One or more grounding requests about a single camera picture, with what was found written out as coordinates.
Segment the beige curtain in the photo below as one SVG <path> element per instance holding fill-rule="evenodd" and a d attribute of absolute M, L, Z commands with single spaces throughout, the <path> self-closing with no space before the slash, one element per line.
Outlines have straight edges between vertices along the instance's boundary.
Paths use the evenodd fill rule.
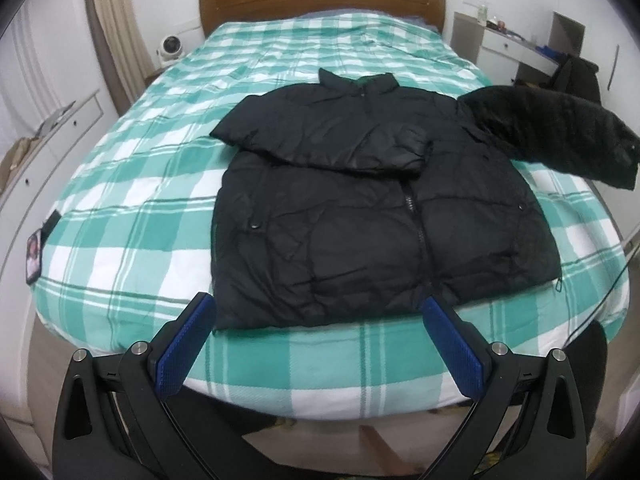
<path fill-rule="evenodd" d="M 132 0 L 85 0 L 90 35 L 117 114 L 142 96 L 154 66 L 134 16 Z"/>

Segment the grey panel beside desk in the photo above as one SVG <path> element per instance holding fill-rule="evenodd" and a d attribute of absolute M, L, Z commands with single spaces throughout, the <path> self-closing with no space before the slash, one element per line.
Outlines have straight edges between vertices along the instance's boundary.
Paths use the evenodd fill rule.
<path fill-rule="evenodd" d="M 452 25 L 450 47 L 460 58 L 476 63 L 484 31 L 485 27 L 476 18 L 456 12 Z"/>

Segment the smartphone on bed edge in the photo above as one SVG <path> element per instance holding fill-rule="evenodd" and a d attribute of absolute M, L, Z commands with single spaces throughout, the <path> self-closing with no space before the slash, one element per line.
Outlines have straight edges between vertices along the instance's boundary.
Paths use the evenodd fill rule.
<path fill-rule="evenodd" d="M 25 280 L 27 285 L 40 278 L 42 267 L 42 229 L 35 230 L 27 240 Z"/>

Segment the small white round fan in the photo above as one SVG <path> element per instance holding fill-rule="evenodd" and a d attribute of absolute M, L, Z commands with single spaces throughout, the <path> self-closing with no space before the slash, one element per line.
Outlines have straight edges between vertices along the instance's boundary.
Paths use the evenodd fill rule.
<path fill-rule="evenodd" d="M 168 67 L 177 63 L 184 57 L 181 39 L 176 35 L 164 37 L 156 49 L 156 55 L 162 67 Z"/>

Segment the green white plaid bedspread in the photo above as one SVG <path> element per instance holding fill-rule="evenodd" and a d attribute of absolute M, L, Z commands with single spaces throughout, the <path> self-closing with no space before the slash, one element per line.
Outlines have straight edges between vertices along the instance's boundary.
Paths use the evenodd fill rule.
<path fill-rule="evenodd" d="M 220 26 L 154 81 L 96 144 L 55 203 L 32 292 L 40 321 L 117 353 L 152 338 L 210 277 L 210 226 L 230 148 L 210 135 L 244 96 L 314 82 L 320 68 L 461 96 L 487 84 L 437 32 L 376 12 Z M 612 219 L 582 179 L 518 165 L 550 222 L 562 278 L 461 310 L 483 335 L 545 354 L 591 320 L 623 325 L 630 284 Z M 461 401 L 420 318 L 210 336 L 190 388 L 270 415 L 370 418 Z"/>

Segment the white desk with drawer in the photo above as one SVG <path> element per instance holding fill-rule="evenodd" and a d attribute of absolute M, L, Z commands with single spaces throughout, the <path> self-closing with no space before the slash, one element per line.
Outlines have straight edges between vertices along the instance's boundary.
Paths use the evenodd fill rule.
<path fill-rule="evenodd" d="M 533 81 L 548 80 L 559 66 L 526 42 L 489 28 L 483 30 L 474 64 L 493 84 L 513 84 L 528 76 Z"/>

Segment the dark coat on chair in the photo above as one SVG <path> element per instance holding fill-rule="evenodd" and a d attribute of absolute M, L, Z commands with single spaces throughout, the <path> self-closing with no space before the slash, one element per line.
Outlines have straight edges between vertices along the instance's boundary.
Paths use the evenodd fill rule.
<path fill-rule="evenodd" d="M 600 84 L 598 81 L 599 66 L 596 63 L 569 55 L 554 71 L 552 76 L 541 82 L 527 81 L 518 78 L 516 86 L 539 88 L 577 96 L 598 105 L 602 104 Z"/>

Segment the white low drawer cabinet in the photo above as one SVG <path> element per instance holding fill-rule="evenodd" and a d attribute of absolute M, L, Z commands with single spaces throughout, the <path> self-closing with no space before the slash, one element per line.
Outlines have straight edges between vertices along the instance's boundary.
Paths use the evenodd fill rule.
<path fill-rule="evenodd" d="M 46 121 L 33 148 L 12 172 L 1 194 L 1 235 L 17 230 L 47 180 L 60 163 L 88 136 L 104 111 L 95 91 L 75 101 L 54 122 Z"/>

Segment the black puffer jacket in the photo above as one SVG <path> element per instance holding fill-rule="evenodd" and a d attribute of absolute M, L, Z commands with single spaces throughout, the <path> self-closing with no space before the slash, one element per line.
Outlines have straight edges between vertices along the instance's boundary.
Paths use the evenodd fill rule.
<path fill-rule="evenodd" d="M 634 187 L 639 138 L 570 94 L 457 98 L 322 70 L 247 96 L 213 137 L 234 148 L 212 222 L 223 330 L 314 327 L 460 306 L 547 284 L 558 246 L 516 169 Z"/>

